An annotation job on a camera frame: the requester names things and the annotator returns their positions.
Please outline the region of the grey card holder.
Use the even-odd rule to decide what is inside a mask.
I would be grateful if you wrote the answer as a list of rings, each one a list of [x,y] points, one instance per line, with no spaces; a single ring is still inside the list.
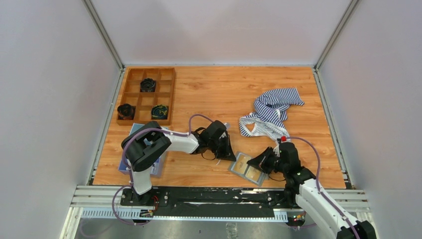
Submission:
[[[252,159],[250,155],[242,152],[236,153],[236,161],[232,162],[228,170],[235,175],[261,187],[267,176],[260,170],[250,166],[247,162]]]

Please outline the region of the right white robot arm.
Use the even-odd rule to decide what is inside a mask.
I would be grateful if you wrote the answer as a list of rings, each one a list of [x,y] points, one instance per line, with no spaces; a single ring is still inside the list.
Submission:
[[[282,202],[300,207],[330,239],[375,239],[375,228],[346,211],[322,187],[318,175],[301,164],[296,146],[280,142],[278,149],[268,147],[247,164],[269,175],[280,172],[285,179]]]

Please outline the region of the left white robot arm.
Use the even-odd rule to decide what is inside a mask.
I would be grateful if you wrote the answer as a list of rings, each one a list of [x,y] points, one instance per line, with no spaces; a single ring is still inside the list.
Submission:
[[[133,199],[141,206],[152,201],[150,170],[165,152],[203,154],[209,150],[214,159],[236,161],[227,127],[218,120],[190,132],[168,130],[151,121],[125,138],[121,147],[122,159],[129,168]]]

